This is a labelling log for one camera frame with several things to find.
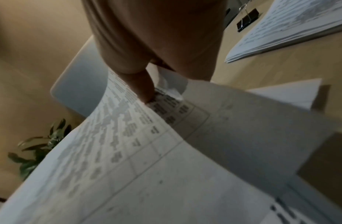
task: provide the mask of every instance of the chair backrest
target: chair backrest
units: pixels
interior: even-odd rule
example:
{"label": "chair backrest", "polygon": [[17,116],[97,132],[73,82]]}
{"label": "chair backrest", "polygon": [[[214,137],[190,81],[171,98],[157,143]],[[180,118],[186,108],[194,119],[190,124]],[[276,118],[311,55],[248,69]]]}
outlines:
{"label": "chair backrest", "polygon": [[88,117],[104,95],[107,79],[108,67],[91,37],[54,83],[50,93],[64,106]]}

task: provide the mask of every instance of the paper sheet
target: paper sheet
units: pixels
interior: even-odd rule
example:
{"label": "paper sheet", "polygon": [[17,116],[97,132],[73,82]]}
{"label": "paper sheet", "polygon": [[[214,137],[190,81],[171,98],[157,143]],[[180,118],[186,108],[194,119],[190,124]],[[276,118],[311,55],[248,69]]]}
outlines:
{"label": "paper sheet", "polygon": [[265,17],[231,49],[225,62],[339,30],[342,0],[275,0]]}
{"label": "paper sheet", "polygon": [[8,200],[0,224],[257,224],[337,127],[202,81],[182,98],[160,90],[147,107],[111,72],[96,110]]}

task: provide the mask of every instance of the binder clip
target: binder clip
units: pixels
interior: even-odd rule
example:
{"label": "binder clip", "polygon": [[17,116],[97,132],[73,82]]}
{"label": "binder clip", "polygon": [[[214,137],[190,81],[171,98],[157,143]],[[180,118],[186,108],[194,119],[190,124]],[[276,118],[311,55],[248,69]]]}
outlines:
{"label": "binder clip", "polygon": [[247,4],[243,4],[240,8],[239,11],[245,10],[246,16],[241,19],[240,22],[237,23],[237,31],[241,32],[244,28],[248,27],[251,23],[256,21],[259,16],[259,12],[257,9],[253,9],[250,13],[247,12],[246,10]]}

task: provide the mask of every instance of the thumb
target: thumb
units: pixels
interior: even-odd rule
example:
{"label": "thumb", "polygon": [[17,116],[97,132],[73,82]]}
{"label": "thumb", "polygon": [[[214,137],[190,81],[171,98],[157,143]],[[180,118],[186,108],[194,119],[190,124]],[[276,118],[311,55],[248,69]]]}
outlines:
{"label": "thumb", "polygon": [[137,94],[142,102],[148,103],[154,98],[155,87],[147,70],[144,69],[134,74],[123,74],[119,72],[116,72],[116,74]]}

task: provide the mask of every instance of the wooden desk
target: wooden desk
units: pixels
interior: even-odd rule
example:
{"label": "wooden desk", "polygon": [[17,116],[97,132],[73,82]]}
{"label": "wooden desk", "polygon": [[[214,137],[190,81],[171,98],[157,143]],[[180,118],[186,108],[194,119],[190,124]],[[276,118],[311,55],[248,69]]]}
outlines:
{"label": "wooden desk", "polygon": [[[273,0],[254,0],[263,18]],[[239,89],[252,89],[313,78],[322,78],[321,112],[342,119],[342,32],[264,54],[225,63],[231,48],[254,24],[238,33],[240,13],[225,29],[212,81]],[[342,128],[299,171],[299,176],[342,207]]]}

